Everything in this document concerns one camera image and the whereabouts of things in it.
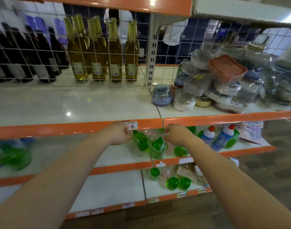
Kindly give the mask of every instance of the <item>red bottle cap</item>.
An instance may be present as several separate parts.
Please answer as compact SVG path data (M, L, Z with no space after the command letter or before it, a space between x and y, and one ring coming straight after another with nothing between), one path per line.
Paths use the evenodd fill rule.
M211 126L208 128L208 130L209 130L210 132L214 132L214 131L215 131L215 126L211 125Z
M230 126L229 126L229 129L230 129L230 130L234 130L234 129L235 129L235 125L230 125Z

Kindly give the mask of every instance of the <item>dark pants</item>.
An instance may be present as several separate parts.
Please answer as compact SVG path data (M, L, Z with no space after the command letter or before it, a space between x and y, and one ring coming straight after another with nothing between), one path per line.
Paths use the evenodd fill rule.
M179 44L175 46L169 46L164 42L158 43L157 49L157 64L176 64L178 57Z

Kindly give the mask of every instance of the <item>right hand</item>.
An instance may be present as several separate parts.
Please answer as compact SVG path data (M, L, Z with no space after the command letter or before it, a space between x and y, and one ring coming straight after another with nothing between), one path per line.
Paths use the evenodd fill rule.
M166 133L169 133L163 138L166 142L183 147L187 141L196 137L189 129L178 124L169 124Z

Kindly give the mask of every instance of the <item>floor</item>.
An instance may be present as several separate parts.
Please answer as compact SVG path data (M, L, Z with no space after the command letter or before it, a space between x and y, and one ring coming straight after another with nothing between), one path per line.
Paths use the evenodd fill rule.
M263 137L276 151L239 157L240 169L291 211L291 120L267 121ZM233 228L213 193L67 220L61 229Z

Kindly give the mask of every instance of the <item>white shirt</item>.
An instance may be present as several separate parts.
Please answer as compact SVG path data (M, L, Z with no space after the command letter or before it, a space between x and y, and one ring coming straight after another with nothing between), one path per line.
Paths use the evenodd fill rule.
M182 22L162 26L161 30L165 29L163 42L169 46L178 45L181 34L185 30L187 24L188 24L188 19Z
M104 22L109 19L109 9L105 9ZM128 34L128 21L133 20L132 13L127 10L119 10L119 26L118 26L118 37L121 43L126 43Z

